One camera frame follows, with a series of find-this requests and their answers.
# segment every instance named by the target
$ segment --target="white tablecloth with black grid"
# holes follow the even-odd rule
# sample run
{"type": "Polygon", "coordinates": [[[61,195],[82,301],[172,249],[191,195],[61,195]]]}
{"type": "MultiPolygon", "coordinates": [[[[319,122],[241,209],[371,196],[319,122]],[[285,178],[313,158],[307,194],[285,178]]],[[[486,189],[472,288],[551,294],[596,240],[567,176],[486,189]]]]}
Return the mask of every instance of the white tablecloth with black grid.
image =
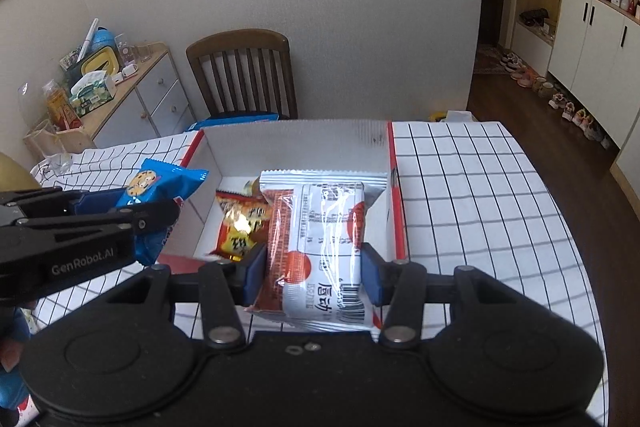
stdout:
{"type": "MultiPolygon", "coordinates": [[[[408,256],[432,273],[476,266],[586,330],[604,351],[591,285],[556,202],[516,140],[500,123],[393,124],[408,256]]],[[[101,190],[126,185],[144,158],[180,164],[195,132],[87,150],[71,171],[55,176],[41,163],[43,186],[101,190]]],[[[142,270],[134,264],[39,302],[44,327],[142,270]]],[[[292,330],[239,311],[247,338],[257,330],[292,330]]],[[[449,322],[445,305],[426,305],[423,338],[449,322]]],[[[176,306],[175,324],[202,338],[197,304],[176,306]]],[[[607,369],[589,413],[606,425],[607,369]]]]}

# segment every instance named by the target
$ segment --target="cabinet door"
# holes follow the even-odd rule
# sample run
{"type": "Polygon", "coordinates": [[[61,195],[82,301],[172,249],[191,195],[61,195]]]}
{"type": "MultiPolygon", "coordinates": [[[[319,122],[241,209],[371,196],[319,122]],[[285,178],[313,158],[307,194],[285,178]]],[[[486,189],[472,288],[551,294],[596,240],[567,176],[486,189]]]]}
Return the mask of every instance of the cabinet door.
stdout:
{"type": "Polygon", "coordinates": [[[603,89],[598,121],[622,147],[640,109],[640,26],[625,20],[618,52],[603,89]]]}
{"type": "Polygon", "coordinates": [[[548,70],[571,89],[578,69],[592,0],[562,0],[554,49],[548,70]]]}
{"type": "Polygon", "coordinates": [[[158,137],[135,90],[131,91],[94,138],[96,147],[135,143],[158,137]]]}
{"type": "Polygon", "coordinates": [[[622,13],[600,1],[593,1],[571,92],[596,120],[600,120],[604,91],[609,89],[610,72],[622,38],[624,21],[622,13]]]}

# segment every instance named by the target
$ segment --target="plastic bag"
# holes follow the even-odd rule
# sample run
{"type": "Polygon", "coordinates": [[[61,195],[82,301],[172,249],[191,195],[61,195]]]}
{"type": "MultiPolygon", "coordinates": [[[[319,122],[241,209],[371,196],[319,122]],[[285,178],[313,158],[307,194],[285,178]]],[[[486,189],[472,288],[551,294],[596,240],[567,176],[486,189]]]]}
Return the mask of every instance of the plastic bag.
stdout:
{"type": "Polygon", "coordinates": [[[256,243],[266,243],[271,208],[264,198],[216,191],[216,199],[225,216],[220,224],[218,245],[212,253],[232,261],[241,261],[256,243]]]}
{"type": "Polygon", "coordinates": [[[306,329],[370,328],[360,246],[366,210],[385,187],[385,173],[263,172],[260,190],[273,206],[267,276],[254,311],[306,329]]]}
{"type": "MultiPolygon", "coordinates": [[[[142,162],[140,172],[127,185],[116,207],[169,199],[182,206],[198,190],[208,174],[208,171],[190,170],[147,158],[142,162]]],[[[165,232],[137,235],[136,260],[145,266],[155,263],[172,228],[165,232]]]]}

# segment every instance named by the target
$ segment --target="cardboard box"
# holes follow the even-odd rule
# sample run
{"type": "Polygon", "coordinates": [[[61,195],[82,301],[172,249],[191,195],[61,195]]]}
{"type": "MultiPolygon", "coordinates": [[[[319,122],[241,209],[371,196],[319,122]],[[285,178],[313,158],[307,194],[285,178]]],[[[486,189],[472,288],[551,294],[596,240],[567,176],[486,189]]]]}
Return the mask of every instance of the cardboard box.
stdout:
{"type": "Polygon", "coordinates": [[[182,165],[207,169],[209,176],[185,203],[162,253],[216,259],[210,252],[223,217],[217,188],[239,192],[264,170],[311,169],[386,172],[386,189],[366,215],[364,241],[384,259],[404,259],[393,143],[393,127],[385,121],[290,120],[204,128],[182,165]]]}

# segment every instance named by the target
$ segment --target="wooden countertop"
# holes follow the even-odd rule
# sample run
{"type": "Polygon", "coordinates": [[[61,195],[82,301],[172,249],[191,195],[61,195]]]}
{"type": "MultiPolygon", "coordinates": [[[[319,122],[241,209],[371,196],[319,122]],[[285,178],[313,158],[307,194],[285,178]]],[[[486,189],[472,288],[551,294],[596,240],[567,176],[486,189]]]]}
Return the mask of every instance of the wooden countertop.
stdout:
{"type": "Polygon", "coordinates": [[[92,110],[88,115],[85,115],[80,119],[82,121],[82,126],[84,126],[84,133],[89,135],[92,139],[94,139],[100,132],[102,126],[107,120],[109,120],[109,117],[122,103],[122,100],[127,98],[127,95],[138,85],[140,80],[145,78],[145,75],[151,70],[151,68],[153,68],[160,59],[169,52],[169,49],[162,42],[154,42],[149,46],[152,51],[151,58],[146,62],[140,62],[138,64],[138,73],[116,86],[116,96],[113,97],[113,100],[101,105],[98,109],[92,110]]]}
{"type": "Polygon", "coordinates": [[[640,21],[636,20],[635,14],[631,15],[627,12],[625,12],[622,8],[620,8],[619,6],[616,6],[615,4],[611,4],[609,1],[607,0],[598,0],[603,4],[606,4],[607,6],[609,6],[610,8],[613,8],[615,11],[622,13],[622,15],[624,15],[627,19],[635,22],[636,24],[640,25],[640,21]]]}

